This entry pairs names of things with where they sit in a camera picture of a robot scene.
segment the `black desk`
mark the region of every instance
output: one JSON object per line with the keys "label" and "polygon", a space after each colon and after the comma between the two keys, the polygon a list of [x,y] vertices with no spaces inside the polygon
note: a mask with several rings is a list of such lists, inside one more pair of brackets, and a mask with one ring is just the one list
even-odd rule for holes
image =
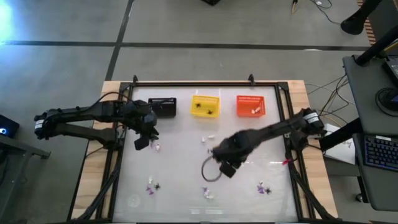
{"label": "black desk", "polygon": [[[0,223],[7,223],[10,218],[13,201],[17,195],[17,189],[21,186],[25,168],[33,155],[42,159],[50,157],[49,152],[28,146],[16,140],[0,135],[0,151],[7,151],[7,172],[3,183],[0,185]],[[0,166],[2,176],[5,163]]]}
{"label": "black desk", "polygon": [[[354,134],[398,136],[398,118],[384,114],[376,105],[375,94],[381,88],[394,88],[382,69],[383,59],[372,59],[367,66],[357,65],[353,57],[343,59],[345,71],[353,92],[359,118],[333,134],[320,140],[322,150],[353,137]],[[398,172],[364,166],[361,163],[362,145],[359,136],[354,138],[359,161],[358,183],[364,202],[370,202],[376,210],[398,211],[398,191],[385,186],[398,186]]]}

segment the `computer keyboard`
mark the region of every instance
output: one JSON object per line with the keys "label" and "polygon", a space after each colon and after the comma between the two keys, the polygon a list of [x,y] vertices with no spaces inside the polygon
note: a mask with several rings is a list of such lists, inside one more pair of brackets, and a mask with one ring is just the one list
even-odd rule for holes
{"label": "computer keyboard", "polygon": [[365,164],[398,172],[398,142],[365,136]]}

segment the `gray floor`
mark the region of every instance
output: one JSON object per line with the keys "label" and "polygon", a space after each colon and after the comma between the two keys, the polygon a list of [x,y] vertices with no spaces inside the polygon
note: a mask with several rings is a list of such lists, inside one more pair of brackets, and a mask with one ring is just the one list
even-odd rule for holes
{"label": "gray floor", "polygon": [[[334,6],[327,13],[334,21],[341,22],[358,8],[355,0],[331,1]],[[11,23],[0,29],[11,28],[2,33],[9,35],[0,36],[0,40],[114,42],[127,5],[127,0],[5,2],[12,12],[8,18]],[[364,34],[347,35],[329,23],[312,3],[299,2],[292,16],[290,0],[222,0],[216,7],[199,0],[135,0],[124,41],[369,45]],[[0,114],[21,124],[18,140],[52,151],[48,161],[32,159],[16,219],[27,218],[29,223],[66,219],[87,141],[69,137],[39,141],[33,133],[33,117],[50,108],[94,102],[112,52],[113,47],[0,45],[0,93],[8,96],[0,99]],[[122,48],[113,80],[132,80],[134,74],[140,80],[242,80],[253,73],[258,80],[299,79],[322,85],[342,76],[342,57],[360,53]],[[328,87],[334,89],[335,83]],[[353,100],[349,87],[340,93]],[[312,108],[321,108],[329,94],[328,90],[318,90],[309,95]],[[342,105],[336,100],[331,110]],[[346,121],[358,116],[351,105],[337,115]],[[330,182],[340,218],[357,222],[398,219],[398,213],[377,212],[369,205],[353,202],[353,194],[359,192],[354,177],[330,177]]]}

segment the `white paper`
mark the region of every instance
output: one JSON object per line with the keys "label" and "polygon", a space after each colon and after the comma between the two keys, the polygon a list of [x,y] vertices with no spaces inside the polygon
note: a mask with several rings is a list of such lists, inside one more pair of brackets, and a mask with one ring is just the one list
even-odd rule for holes
{"label": "white paper", "polygon": [[[339,130],[339,128],[331,124],[326,124],[325,130],[328,131],[326,135],[329,135]],[[340,143],[337,146],[327,150],[325,156],[355,165],[355,146],[353,139],[344,141],[343,143]]]}

